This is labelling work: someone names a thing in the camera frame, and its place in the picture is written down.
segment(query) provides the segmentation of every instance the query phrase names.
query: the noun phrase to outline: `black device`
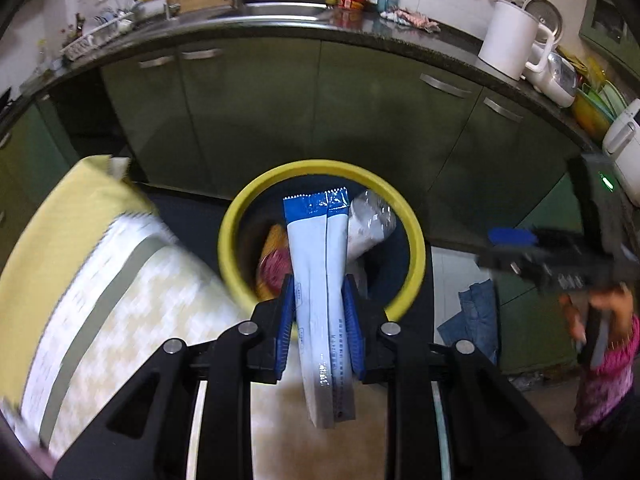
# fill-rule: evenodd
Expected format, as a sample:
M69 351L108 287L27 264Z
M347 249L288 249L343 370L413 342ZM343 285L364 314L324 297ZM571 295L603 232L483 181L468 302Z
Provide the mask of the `black device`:
M478 266L514 272L542 292L606 289L640 278L638 242L610 160L585 153L569 160L568 169L583 233L547 228L495 230L489 236L494 246L478 256ZM607 349L610 312L589 306L585 314L587 342L578 348L578 362L597 368Z
M282 376L293 288L287 278L279 298L215 341L165 342L69 447L53 479L184 478L199 381L208 386L197 480L253 478L250 383ZM471 341L446 348L389 322L352 276L343 300L354 374L388 391L387 480L581 478L571 452Z

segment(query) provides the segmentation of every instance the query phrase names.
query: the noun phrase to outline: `trash bin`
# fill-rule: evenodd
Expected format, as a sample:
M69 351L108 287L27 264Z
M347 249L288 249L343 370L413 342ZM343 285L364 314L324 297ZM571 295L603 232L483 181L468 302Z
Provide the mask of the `trash bin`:
M263 173L249 183L227 210L218 235L222 279L234 301L250 315L260 252L270 227L286 225L286 196L346 187L353 200L365 189L380 195L396 213L389 238L363 255L368 297L399 320L414 302L426 268L420 224L406 200L385 180L363 168L335 160L300 160Z

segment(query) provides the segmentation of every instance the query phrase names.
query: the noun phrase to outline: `yellow bowl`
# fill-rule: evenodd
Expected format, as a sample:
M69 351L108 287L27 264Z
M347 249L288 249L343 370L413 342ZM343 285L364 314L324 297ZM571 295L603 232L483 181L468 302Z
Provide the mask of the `yellow bowl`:
M231 297L249 315L258 303L254 291L242 278L236 260L236 234L242 215L249 204L269 187L288 178L308 174L348 178L373 190L391 206L399 221L402 222L409 245L409 267L400 291L385 308L390 320L399 320L411 307L422 286L426 268L426 248L422 229L411 206L391 184L364 168L336 160L300 160L284 164L263 173L236 196L222 220L218 235L220 274Z
M605 111L592 101L582 90L577 89L575 93L574 103L571 105L571 111L575 120L587 132L587 134L597 142L600 146L602 139L607 134L607 130L613 122Z

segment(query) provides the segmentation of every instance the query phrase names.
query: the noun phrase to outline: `stainless steel sink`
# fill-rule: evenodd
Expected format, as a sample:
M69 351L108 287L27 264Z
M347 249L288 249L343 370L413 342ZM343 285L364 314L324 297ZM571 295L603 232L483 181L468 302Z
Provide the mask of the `stainless steel sink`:
M304 3L260 3L246 4L239 9L231 9L223 14L210 17L217 23L233 23L247 21L297 20L302 22L318 22L328 20L331 12L321 4Z

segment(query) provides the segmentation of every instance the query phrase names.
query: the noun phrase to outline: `cabinet handle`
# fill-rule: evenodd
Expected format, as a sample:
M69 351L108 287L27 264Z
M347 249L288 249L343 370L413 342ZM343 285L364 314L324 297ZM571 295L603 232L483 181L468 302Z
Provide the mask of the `cabinet handle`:
M424 81L427 85L434 87L437 90L446 92L447 94L455 95L456 97L466 97L471 94L471 90L463 90L456 86L440 81L430 75L420 74L420 81Z
M484 98L484 104L486 104L489 108L491 108L491 110L493 110L498 115L501 115L502 117L505 117L510 121L513 121L514 123L519 123L523 119L522 116L518 114L514 114L510 110L507 110L507 108L505 108L504 106L500 106L498 103L496 103L495 101L492 101L488 97Z
M2 150L11 140L11 130L9 130L6 135L0 140L0 150Z
M211 59L212 57L219 57L225 53L222 48L210 48L209 50L197 50L196 52L183 52L182 58L191 59Z
M138 66L140 68L151 68L153 66L166 65L167 63L171 63L174 60L175 60L174 56L162 56L156 59L150 59L149 61L140 61L138 63Z

